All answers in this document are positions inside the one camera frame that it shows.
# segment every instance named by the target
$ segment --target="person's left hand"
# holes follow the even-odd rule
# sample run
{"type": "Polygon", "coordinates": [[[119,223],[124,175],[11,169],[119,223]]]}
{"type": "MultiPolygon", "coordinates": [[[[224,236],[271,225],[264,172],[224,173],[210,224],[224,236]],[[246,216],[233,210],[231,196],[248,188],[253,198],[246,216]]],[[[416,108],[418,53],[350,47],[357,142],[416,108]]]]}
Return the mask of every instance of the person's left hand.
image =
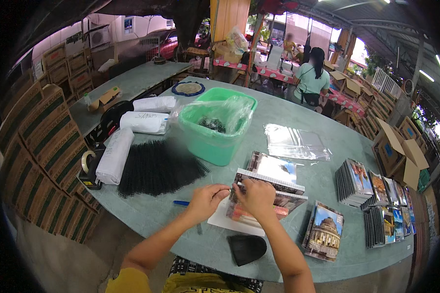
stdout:
{"type": "Polygon", "coordinates": [[[217,210],[219,203],[230,193],[224,184],[211,184],[194,190],[192,200],[183,212],[191,226],[203,222],[217,210]]]}

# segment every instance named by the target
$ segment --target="green basket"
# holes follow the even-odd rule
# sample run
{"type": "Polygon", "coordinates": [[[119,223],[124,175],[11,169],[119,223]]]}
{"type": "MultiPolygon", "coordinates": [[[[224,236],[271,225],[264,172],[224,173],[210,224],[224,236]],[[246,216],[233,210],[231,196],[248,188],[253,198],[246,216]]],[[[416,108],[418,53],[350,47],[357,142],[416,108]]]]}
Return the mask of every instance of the green basket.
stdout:
{"type": "MultiPolygon", "coordinates": [[[[212,88],[200,95],[195,101],[225,101],[233,96],[251,99],[253,101],[252,111],[258,106],[255,98],[239,91],[223,88],[212,88]]],[[[207,109],[207,107],[193,109],[187,106],[179,113],[178,122],[186,135],[187,147],[193,155],[214,165],[228,165],[248,130],[248,122],[246,120],[240,122],[237,131],[233,134],[220,133],[197,124],[202,115],[206,114],[207,109]]]]}

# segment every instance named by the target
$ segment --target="black chair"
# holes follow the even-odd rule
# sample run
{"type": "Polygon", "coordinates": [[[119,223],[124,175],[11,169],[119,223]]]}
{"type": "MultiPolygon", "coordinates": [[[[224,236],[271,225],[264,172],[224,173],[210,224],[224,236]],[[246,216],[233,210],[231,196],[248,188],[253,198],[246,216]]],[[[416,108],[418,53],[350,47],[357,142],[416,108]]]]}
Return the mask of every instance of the black chair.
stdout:
{"type": "Polygon", "coordinates": [[[101,133],[95,139],[98,143],[104,142],[112,132],[119,128],[121,117],[126,112],[134,111],[132,101],[121,101],[109,108],[101,116],[101,133]]]}

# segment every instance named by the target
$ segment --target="hand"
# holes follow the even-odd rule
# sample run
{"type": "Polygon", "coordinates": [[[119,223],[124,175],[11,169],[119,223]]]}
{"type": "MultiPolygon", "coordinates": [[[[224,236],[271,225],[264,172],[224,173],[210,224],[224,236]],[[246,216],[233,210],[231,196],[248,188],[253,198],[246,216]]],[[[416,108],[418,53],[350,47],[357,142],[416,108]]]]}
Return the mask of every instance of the hand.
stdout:
{"type": "Polygon", "coordinates": [[[211,184],[195,189],[183,216],[192,226],[205,221],[217,210],[222,199],[230,194],[229,189],[224,184],[211,184]]]}
{"type": "Polygon", "coordinates": [[[258,221],[270,215],[276,218],[273,208],[275,188],[272,184],[255,179],[246,179],[242,183],[246,186],[246,195],[235,183],[233,183],[233,189],[243,207],[258,221]]]}

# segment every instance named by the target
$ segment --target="person's right hand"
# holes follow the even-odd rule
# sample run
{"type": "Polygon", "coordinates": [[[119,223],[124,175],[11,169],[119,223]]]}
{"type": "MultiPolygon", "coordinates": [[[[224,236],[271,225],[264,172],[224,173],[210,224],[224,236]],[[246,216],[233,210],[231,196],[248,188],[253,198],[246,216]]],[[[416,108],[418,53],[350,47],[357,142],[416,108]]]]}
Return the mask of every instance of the person's right hand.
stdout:
{"type": "Polygon", "coordinates": [[[255,179],[246,179],[242,183],[246,186],[246,194],[235,183],[233,189],[243,207],[257,220],[270,215],[275,217],[275,188],[272,184],[255,179]]]}

